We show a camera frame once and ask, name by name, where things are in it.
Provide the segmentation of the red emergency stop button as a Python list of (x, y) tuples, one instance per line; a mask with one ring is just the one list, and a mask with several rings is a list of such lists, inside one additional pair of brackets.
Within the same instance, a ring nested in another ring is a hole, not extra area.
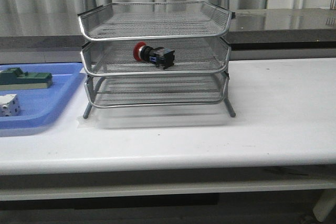
[(165, 70), (174, 65), (175, 51), (164, 47), (152, 48), (141, 41), (133, 48), (133, 57), (136, 61), (148, 62)]

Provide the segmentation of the silver mesh tray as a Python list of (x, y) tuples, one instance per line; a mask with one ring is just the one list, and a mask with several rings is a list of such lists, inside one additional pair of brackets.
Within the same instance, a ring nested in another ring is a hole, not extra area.
[(144, 74), (218, 73), (228, 67), (231, 47), (219, 37), (150, 39), (153, 48), (175, 51), (174, 65), (163, 70), (154, 64), (136, 61), (137, 40), (91, 42), (80, 52), (86, 73), (93, 77)]
[(227, 97), (227, 73), (204, 76), (91, 77), (85, 91), (89, 104), (100, 109), (218, 104)]
[(204, 1), (110, 3), (78, 16), (89, 41), (222, 36), (231, 19), (231, 11)]

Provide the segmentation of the silver mesh bottom tray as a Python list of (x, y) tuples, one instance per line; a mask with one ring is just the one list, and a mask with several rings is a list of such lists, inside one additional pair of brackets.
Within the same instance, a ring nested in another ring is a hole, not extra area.
[(227, 73), (204, 76), (91, 77), (85, 91), (89, 104), (100, 109), (218, 104), (227, 97)]

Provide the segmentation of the silver mesh top tray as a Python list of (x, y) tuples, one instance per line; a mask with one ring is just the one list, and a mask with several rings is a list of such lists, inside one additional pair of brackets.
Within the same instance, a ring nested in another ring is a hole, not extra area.
[(89, 41), (222, 36), (231, 19), (231, 11), (204, 1), (110, 3), (78, 16)]

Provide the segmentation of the blue plastic tray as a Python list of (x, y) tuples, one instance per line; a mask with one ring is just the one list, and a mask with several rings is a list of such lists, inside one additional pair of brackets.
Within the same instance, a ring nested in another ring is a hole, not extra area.
[(86, 76), (81, 73), (82, 64), (75, 62), (1, 65), (1, 70), (12, 67), (24, 72), (51, 73), (53, 83), (44, 89), (1, 91), (1, 95), (17, 94), (21, 108), (17, 116), (1, 117), (1, 130), (35, 128), (54, 122)]

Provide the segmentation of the green electrical module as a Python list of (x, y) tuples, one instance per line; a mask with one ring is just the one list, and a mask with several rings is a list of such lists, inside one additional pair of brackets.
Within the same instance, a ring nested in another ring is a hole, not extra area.
[(1, 90), (47, 89), (52, 83), (49, 72), (23, 72), (18, 67), (1, 70)]

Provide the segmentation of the white metal block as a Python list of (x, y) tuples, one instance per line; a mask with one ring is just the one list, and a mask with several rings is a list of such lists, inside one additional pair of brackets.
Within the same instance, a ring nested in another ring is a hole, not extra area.
[(1, 95), (1, 117), (17, 116), (21, 108), (17, 94)]

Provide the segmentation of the steel back counter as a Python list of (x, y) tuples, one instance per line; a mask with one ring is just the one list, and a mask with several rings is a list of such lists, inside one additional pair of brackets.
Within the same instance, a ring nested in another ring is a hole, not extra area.
[[(334, 48), (335, 11), (236, 10), (228, 43), (235, 49)], [(84, 44), (75, 13), (1, 14), (1, 49), (79, 48)]]

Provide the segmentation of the white table leg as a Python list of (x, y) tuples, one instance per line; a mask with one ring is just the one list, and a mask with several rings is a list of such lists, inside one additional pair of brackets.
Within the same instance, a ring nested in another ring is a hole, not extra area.
[(329, 213), (335, 207), (335, 189), (326, 189), (323, 191), (319, 200), (313, 207), (313, 214), (319, 222), (326, 220)]

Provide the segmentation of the grey metal rack frame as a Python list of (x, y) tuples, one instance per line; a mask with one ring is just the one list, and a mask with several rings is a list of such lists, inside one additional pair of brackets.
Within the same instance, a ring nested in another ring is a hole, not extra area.
[[(91, 9), (93, 9), (93, 8), (96, 8), (96, 7), (99, 7), (99, 5), (97, 5), (97, 3), (96, 3), (96, 0), (83, 0), (83, 5), (84, 5), (84, 7), (85, 7), (85, 12), (87, 12), (87, 11), (89, 11), (89, 10), (91, 10)], [(141, 42), (141, 41), (143, 41), (143, 42), (145, 42), (145, 40), (149, 40), (149, 39), (136, 39), (138, 42)], [(87, 44), (89, 44), (89, 43), (91, 43), (91, 42), (104, 42), (104, 41), (89, 41), (89, 40), (87, 40), (86, 39), (86, 44), (83, 46), (83, 48), (87, 45)], [(227, 69), (226, 70), (224, 70), (224, 71), (221, 71), (221, 72), (218, 72), (218, 73), (227, 73), (228, 74), (228, 76), (229, 76), (229, 73), (228, 73), (228, 67), (227, 67)], [(163, 76), (191, 76), (191, 75), (195, 75), (195, 76), (204, 76), (204, 75), (206, 75), (206, 74), (213, 74), (213, 73), (189, 73), (189, 74), (182, 74), (182, 73), (178, 73), (178, 74), (157, 74), (157, 75), (153, 75), (153, 74), (144, 74), (144, 75), (126, 75), (126, 76), (132, 76), (132, 77), (134, 77), (134, 76), (154, 76), (154, 77), (163, 77)], [(228, 113), (230, 114), (230, 116), (235, 116), (236, 114), (235, 114), (235, 111), (234, 111), (234, 109), (233, 109), (233, 107), (232, 107), (232, 105), (231, 105), (231, 103), (230, 103), (230, 101), (229, 101), (229, 98), (228, 98), (228, 86), (227, 86), (227, 97), (222, 101), (222, 102), (220, 102), (220, 103), (224, 103), (225, 105), (226, 105), (226, 108), (227, 108), (227, 110), (228, 110)], [(139, 106), (132, 106), (132, 107), (118, 107), (118, 108), (133, 108), (133, 107), (139, 107)], [(88, 105), (87, 105), (87, 108), (86, 108), (86, 110), (85, 110), (85, 112), (84, 112), (84, 114), (83, 114), (83, 117), (84, 118), (87, 118), (88, 116), (89, 116), (89, 114), (90, 114), (90, 112), (91, 112), (91, 109), (92, 108), (95, 108), (94, 106), (92, 106), (92, 105), (90, 105), (89, 104), (89, 101), (88, 101)]]

